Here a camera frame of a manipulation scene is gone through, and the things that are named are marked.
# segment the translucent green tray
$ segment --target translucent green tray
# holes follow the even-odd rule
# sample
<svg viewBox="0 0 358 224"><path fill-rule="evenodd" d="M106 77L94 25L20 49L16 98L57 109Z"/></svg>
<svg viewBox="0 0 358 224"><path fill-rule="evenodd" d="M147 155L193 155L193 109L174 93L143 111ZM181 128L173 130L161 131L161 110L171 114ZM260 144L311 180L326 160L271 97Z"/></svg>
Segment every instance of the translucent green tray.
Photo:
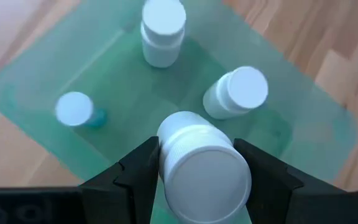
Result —
<svg viewBox="0 0 358 224"><path fill-rule="evenodd" d="M162 120L180 110L199 113L230 138L243 138L315 177L335 178L357 139L347 110L219 0L182 0L188 22L180 57L168 69L150 67L139 34L143 3L81 3L0 73L0 112L85 180L155 135ZM212 119L204 112L203 93L242 65L267 77L266 104L240 118ZM61 125L53 108L68 91L82 91L106 109L107 125ZM173 222L165 210L154 217L160 213L160 222Z"/></svg>

